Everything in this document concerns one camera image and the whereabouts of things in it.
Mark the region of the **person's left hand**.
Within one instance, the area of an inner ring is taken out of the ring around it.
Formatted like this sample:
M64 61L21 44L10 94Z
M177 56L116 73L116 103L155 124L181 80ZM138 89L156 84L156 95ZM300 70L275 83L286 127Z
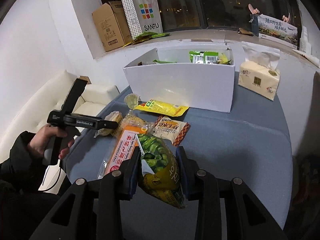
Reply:
M44 125L31 139L27 145L28 151L37 158L44 157L44 151L47 148L50 139L53 137L66 138L68 137L68 132L51 126L50 124Z

